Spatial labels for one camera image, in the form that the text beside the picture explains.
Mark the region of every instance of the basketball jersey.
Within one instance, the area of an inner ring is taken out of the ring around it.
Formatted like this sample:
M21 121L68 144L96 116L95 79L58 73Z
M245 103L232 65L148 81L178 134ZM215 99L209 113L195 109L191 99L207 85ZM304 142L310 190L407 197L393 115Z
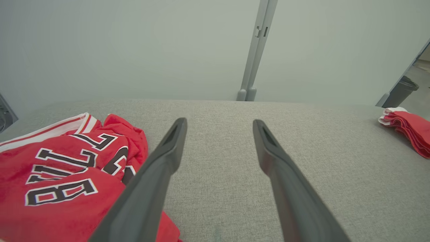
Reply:
M143 130L88 113L0 143L0 239L86 241L147 158ZM163 212L157 241L178 241Z

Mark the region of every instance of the chicago bulls jersey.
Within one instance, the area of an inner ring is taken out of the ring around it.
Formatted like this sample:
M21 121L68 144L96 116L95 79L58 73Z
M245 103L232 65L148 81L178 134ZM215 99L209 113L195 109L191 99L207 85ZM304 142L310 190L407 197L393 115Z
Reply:
M84 113L0 143L0 239L85 241L147 157L144 132ZM157 241L178 241L162 214Z

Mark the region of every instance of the gray fabric surface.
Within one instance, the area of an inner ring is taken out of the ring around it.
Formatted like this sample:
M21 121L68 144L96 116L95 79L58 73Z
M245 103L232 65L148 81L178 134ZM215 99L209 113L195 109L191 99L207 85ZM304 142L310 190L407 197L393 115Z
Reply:
M188 119L182 163L165 211L185 241L282 241L270 181L257 162L252 121L262 119L352 241L428 241L430 161L377 118L382 108L270 102L103 100L40 110L0 136L109 113L142 128L152 151L176 118Z

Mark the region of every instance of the folded red towel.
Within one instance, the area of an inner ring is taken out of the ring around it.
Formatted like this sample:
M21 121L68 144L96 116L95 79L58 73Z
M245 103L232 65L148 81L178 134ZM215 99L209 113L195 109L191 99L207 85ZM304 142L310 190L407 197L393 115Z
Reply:
M430 122L409 113L406 109L387 108L378 121L386 127L395 127L397 132L404 134L414 149L421 156L430 158Z

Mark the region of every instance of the gray wall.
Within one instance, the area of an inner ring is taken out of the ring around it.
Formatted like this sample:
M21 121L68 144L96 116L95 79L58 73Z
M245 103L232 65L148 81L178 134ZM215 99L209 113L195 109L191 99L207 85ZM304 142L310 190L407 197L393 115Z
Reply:
M82 99L235 100L259 5L0 1L0 92L18 117Z
M280 0L255 100L375 105L429 40L429 13L429 0Z
M424 52L421 54L420 60L430 61L430 48L427 47Z

